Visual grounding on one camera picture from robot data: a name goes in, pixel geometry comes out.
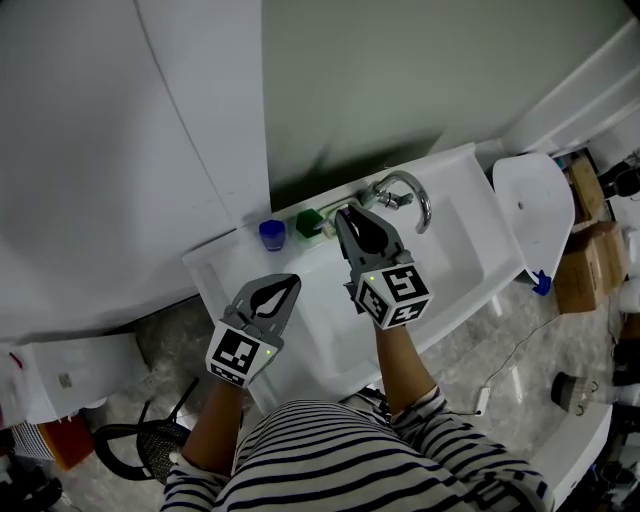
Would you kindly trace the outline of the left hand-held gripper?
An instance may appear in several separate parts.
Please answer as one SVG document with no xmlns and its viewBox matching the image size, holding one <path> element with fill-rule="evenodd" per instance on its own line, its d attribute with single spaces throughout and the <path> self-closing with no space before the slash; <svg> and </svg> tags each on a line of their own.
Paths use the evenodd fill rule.
<svg viewBox="0 0 640 512">
<path fill-rule="evenodd" d="M 207 370 L 247 388 L 284 347 L 282 333 L 301 291 L 297 274 L 264 276 L 246 283 L 216 323 Z"/>
</svg>

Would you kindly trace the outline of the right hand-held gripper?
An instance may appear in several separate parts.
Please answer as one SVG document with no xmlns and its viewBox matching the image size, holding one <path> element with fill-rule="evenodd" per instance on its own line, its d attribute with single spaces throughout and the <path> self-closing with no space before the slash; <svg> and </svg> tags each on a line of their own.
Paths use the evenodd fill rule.
<svg viewBox="0 0 640 512">
<path fill-rule="evenodd" d="M 351 281 L 345 287 L 357 312 L 366 313 L 381 330 L 420 319 L 431 291 L 422 267 L 404 249 L 396 229 L 358 206 L 340 209 L 335 227 L 343 257 L 351 266 Z M 371 261 L 374 255 L 392 257 L 380 268 L 356 273 L 353 261 Z"/>
</svg>

